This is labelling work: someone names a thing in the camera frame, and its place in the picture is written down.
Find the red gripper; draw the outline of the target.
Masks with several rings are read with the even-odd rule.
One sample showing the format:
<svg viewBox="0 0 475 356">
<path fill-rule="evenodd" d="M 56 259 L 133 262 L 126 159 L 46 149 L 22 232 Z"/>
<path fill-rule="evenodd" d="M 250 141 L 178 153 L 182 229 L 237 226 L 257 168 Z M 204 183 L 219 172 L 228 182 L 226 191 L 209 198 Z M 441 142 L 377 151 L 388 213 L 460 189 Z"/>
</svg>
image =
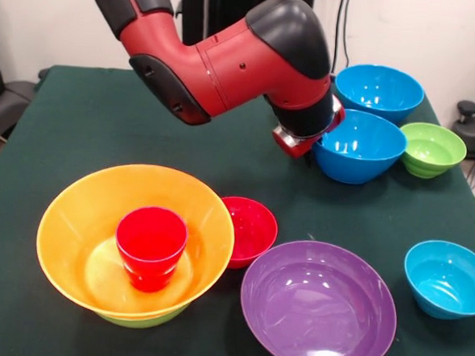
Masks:
<svg viewBox="0 0 475 356">
<path fill-rule="evenodd" d="M 332 95 L 332 119 L 328 121 L 328 126 L 324 128 L 318 134 L 313 135 L 312 137 L 299 138 L 296 135 L 293 135 L 291 132 L 286 130 L 281 122 L 278 123 L 277 127 L 273 130 L 273 138 L 276 143 L 292 157 L 301 157 L 305 155 L 305 164 L 307 166 L 312 166 L 316 160 L 314 155 L 314 150 L 317 145 L 317 141 L 323 135 L 331 133 L 335 130 L 340 124 L 345 120 L 345 109 L 342 106 L 340 100 Z"/>
</svg>

